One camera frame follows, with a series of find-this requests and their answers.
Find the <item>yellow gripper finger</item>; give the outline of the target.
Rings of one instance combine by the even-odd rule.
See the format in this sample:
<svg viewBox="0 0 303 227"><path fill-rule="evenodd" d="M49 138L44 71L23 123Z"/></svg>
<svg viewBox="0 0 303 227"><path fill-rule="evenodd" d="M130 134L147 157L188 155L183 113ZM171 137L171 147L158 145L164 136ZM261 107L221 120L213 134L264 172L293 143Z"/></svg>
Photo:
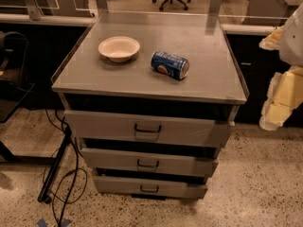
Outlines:
<svg viewBox="0 0 303 227"><path fill-rule="evenodd" d="M280 37L283 26L279 26L275 31L269 34L266 38L262 39L259 47L265 50L278 50L280 48Z"/></svg>
<svg viewBox="0 0 303 227"><path fill-rule="evenodd" d="M260 127L267 131L277 130L302 103L303 68L292 66L285 73L275 73L261 110Z"/></svg>

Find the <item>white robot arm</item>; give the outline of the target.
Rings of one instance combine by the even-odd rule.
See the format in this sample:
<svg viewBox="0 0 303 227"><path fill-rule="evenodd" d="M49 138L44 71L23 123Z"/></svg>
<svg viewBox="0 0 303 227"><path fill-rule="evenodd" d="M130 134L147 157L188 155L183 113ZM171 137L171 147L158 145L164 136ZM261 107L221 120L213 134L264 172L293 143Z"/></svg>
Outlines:
<svg viewBox="0 0 303 227"><path fill-rule="evenodd" d="M282 61L291 65L285 73L272 77L259 125L267 131L282 127L303 103L303 5L259 43L265 50L277 50Z"/></svg>

